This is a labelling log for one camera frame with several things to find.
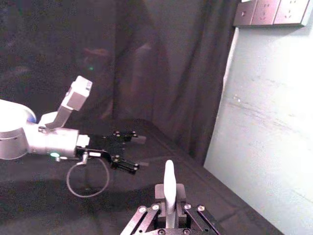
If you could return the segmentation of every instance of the dark backdrop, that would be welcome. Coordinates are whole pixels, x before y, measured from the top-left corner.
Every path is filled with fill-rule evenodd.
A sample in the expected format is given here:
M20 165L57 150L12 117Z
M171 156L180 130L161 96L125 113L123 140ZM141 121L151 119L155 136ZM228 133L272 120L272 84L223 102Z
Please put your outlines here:
M203 164L239 0L9 0L0 5L0 98L38 117L77 75L87 119L151 121Z

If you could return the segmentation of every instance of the white fingertip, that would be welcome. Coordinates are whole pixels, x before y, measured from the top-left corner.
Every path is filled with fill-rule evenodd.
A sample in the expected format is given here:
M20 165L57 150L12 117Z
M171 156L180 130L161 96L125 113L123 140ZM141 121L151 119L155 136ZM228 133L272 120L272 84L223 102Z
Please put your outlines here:
M176 178L174 164L171 160L168 160L165 164L164 196L166 203L166 228L171 229L175 227L176 214Z

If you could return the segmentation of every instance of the metal linkage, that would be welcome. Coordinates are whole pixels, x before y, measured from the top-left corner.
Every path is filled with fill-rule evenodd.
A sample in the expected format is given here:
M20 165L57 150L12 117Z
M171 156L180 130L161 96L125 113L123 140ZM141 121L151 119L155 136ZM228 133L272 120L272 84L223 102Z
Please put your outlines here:
M153 204L150 208L141 206L129 221L121 235L225 235L224 229L203 205L192 207L191 204L181 203L180 208L187 216L184 228L160 228L158 219L162 204Z
M88 153L89 158L105 158L111 168L135 174L139 170L139 164L133 163L123 158L125 142L133 141L133 138L140 138L135 131L119 132L115 131L110 136L88 135L89 144L85 147L77 146L76 156L79 159Z

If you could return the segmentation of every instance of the electrical outlet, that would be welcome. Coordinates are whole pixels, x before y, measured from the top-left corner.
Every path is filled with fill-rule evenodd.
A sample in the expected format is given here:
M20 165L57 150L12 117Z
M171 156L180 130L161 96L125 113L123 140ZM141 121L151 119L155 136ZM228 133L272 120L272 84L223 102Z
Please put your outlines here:
M252 22L253 13L256 6L255 1L241 2L237 6L234 26L249 26Z
M306 25L313 0L281 0L274 24Z
M280 0L258 0L251 25L272 25Z

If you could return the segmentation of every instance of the cable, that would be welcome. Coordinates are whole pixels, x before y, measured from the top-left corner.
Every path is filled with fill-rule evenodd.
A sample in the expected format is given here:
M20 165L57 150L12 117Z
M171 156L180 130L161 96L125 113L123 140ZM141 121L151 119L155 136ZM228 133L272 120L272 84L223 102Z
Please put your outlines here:
M102 193L102 192L108 187L109 181L110 181L110 174L109 174L108 167L106 166L106 164L104 163L104 161L103 161L102 159L100 159L100 158L97 158L97 159L101 162L101 164L103 165L104 169L106 170L106 174L107 174L107 181L106 181L106 184L104 185L104 187L103 187L100 191L98 191L98 192L96 192L96 193L94 193L94 194L91 194L91 195L80 195L80 194L75 193L74 190L71 188L71 186L70 186L70 184L69 184L69 176L70 176L71 172L74 170L74 168L77 167L77 166L80 166L80 165L74 165L74 166L72 166L72 167L69 169L69 171L68 171L68 173L67 173L67 187L68 187L68 190L69 190L71 193L73 193L75 196L81 197L81 198L90 198L90 197L94 197L94 196L97 196L97 195L99 195L100 193Z

